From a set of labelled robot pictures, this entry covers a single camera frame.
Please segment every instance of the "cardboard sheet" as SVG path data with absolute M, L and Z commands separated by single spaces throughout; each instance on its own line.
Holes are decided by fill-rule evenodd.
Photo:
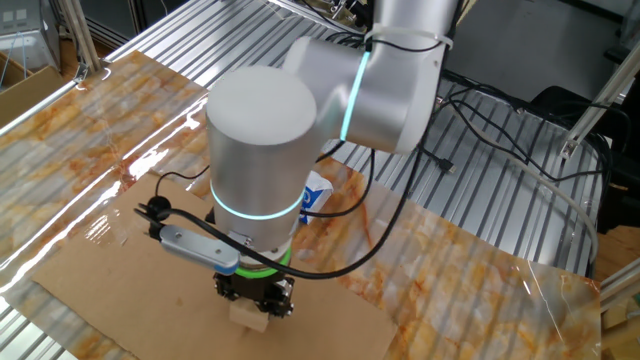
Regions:
M 272 320 L 264 334 L 230 322 L 213 273 L 143 234 L 147 225 L 133 208 L 152 196 L 156 179 L 145 175 L 105 211 L 100 229 L 80 232 L 33 280 L 141 360 L 384 356 L 395 325 L 334 280 L 297 279 L 293 316 Z M 170 181 L 163 181 L 161 194 L 201 217 L 211 206 Z M 175 217 L 167 223 L 196 231 Z

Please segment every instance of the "wooden block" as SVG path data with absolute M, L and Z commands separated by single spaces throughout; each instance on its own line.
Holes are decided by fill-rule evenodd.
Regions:
M 229 319 L 258 332 L 264 332 L 269 324 L 269 314 L 263 313 L 250 299 L 238 299 L 229 303 Z

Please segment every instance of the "collaborative robot arm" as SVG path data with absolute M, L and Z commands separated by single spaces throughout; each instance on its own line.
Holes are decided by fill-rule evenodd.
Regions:
M 282 69 L 245 67 L 216 82 L 206 112 L 217 228 L 288 265 L 305 182 L 328 139 L 413 150 L 434 105 L 457 3 L 378 0 L 365 51 L 303 37 Z M 236 246 L 153 226 L 166 250 L 216 272 L 219 294 L 252 299 L 275 316 L 293 310 L 293 279 L 284 273 Z

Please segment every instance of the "plastic film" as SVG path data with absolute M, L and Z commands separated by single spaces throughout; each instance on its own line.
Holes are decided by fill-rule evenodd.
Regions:
M 118 246 L 146 232 L 133 209 L 109 205 L 146 173 L 208 164 L 205 101 L 205 89 L 134 52 L 0 138 L 0 296 L 78 358 L 133 357 L 30 276 L 78 234 Z M 366 186 L 330 159 L 314 170 L 334 186 L 323 212 Z M 168 180 L 212 202 L 207 173 Z M 319 271 L 341 268 L 375 245 L 398 200 L 373 184 L 352 214 L 299 226 L 294 252 Z M 381 252 L 338 281 L 398 324 L 388 359 L 600 356 L 597 283 L 511 256 L 413 202 Z

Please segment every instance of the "corrugated metal surface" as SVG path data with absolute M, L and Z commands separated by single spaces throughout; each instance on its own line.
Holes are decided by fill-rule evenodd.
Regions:
M 279 66 L 298 37 L 325 38 L 338 27 L 327 27 L 310 11 L 285 2 L 258 0 L 194 0 L 160 21 L 108 57 L 114 61 L 138 50 L 198 84 L 209 87 L 225 71 L 239 66 Z M 455 85 L 443 81 L 439 94 Z M 506 104 L 479 93 L 466 101 L 503 126 L 552 174 L 594 170 L 592 149 L 580 147 L 571 161 L 557 156 L 564 130 L 541 120 L 519 115 Z M 467 116 L 501 145 L 511 147 L 486 123 Z M 481 144 L 449 111 L 442 111 L 429 133 L 426 148 L 451 160 L 455 174 L 440 171 L 423 158 L 411 199 L 476 234 L 502 250 L 533 261 L 584 274 L 590 249 L 586 228 L 575 211 L 547 189 Z M 369 153 L 353 144 L 334 157 L 358 171 L 368 172 Z M 394 191 L 406 184 L 414 154 L 376 156 L 375 179 Z M 560 184 L 595 219 L 601 179 L 581 177 Z M 0 359 L 72 359 L 60 345 L 13 310 L 0 303 Z

